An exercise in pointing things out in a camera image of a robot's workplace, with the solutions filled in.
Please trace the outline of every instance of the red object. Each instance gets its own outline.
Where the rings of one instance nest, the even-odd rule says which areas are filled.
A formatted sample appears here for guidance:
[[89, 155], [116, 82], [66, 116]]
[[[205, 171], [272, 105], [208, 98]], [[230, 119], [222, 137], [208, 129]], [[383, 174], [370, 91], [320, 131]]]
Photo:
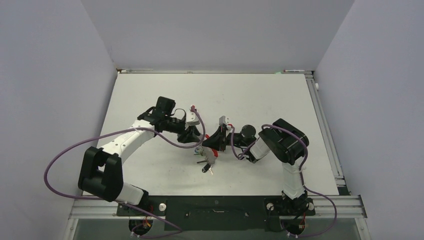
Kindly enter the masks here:
[[[209, 138], [209, 135], [208, 135], [208, 134], [206, 134], [206, 135], [204, 135], [204, 137], [205, 137], [206, 139], [208, 139], [208, 138]], [[217, 151], [217, 150], [215, 150], [215, 149], [213, 149], [213, 148], [211, 148], [211, 149], [212, 149], [213, 155], [217, 158], [217, 157], [218, 157], [218, 151]]]

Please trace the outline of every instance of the red wire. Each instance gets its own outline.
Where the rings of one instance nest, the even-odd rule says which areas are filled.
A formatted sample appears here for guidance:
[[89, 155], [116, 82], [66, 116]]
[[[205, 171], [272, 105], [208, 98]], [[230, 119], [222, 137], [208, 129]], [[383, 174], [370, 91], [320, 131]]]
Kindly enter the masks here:
[[306, 213], [303, 213], [303, 219], [302, 219], [302, 221], [300, 221], [299, 225], [302, 225], [302, 223], [305, 221], [305, 219], [306, 219]]
[[[149, 211], [149, 213], [152, 213], [153, 212], [153, 206], [152, 205], [150, 205], [150, 211]], [[147, 225], [147, 223], [148, 223], [148, 221], [147, 221], [147, 215], [146, 215], [146, 217], [143, 219], [143, 225], [144, 224], [146, 224]]]

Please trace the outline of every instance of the white wall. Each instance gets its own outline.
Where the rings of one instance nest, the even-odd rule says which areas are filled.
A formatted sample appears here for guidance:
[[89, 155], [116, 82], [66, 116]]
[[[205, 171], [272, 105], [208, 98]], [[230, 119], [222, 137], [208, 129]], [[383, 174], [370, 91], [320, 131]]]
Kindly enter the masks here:
[[424, 1], [356, 0], [315, 77], [373, 239], [423, 239]]
[[81, 0], [123, 69], [314, 70], [354, 0]]
[[[99, 134], [116, 70], [79, 0], [0, 3], [1, 239], [63, 237], [73, 201], [51, 193], [51, 158]], [[77, 193], [84, 147], [49, 179]]]

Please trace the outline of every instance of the white table surface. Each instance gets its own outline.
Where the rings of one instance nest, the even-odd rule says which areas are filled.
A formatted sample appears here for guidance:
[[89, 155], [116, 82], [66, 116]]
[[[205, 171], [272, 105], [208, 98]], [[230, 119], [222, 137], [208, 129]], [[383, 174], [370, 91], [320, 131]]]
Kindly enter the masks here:
[[[209, 135], [217, 130], [222, 115], [230, 118], [236, 132], [246, 124], [253, 125], [256, 136], [262, 124], [286, 120], [309, 138], [305, 184], [326, 195], [339, 194], [303, 74], [119, 74], [101, 134], [127, 129], [159, 96], [175, 100], [175, 108], [195, 105]], [[177, 111], [176, 116], [183, 114]], [[177, 142], [176, 134], [164, 135]], [[98, 146], [112, 139], [102, 139]], [[282, 163], [272, 152], [253, 164], [237, 160], [228, 147], [219, 153], [213, 175], [202, 173], [204, 164], [196, 164], [200, 160], [193, 149], [176, 148], [155, 137], [127, 159], [123, 176], [150, 195], [281, 194]]]

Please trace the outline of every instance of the white cable clip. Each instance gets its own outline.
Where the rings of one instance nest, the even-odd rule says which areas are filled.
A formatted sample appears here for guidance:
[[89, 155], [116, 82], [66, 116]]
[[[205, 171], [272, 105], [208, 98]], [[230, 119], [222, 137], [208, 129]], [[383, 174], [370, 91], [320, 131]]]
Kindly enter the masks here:
[[301, 172], [303, 172], [305, 170], [306, 170], [306, 166], [302, 166], [302, 170], [297, 170], [297, 171], [294, 171], [293, 173], [294, 174], [300, 174]]

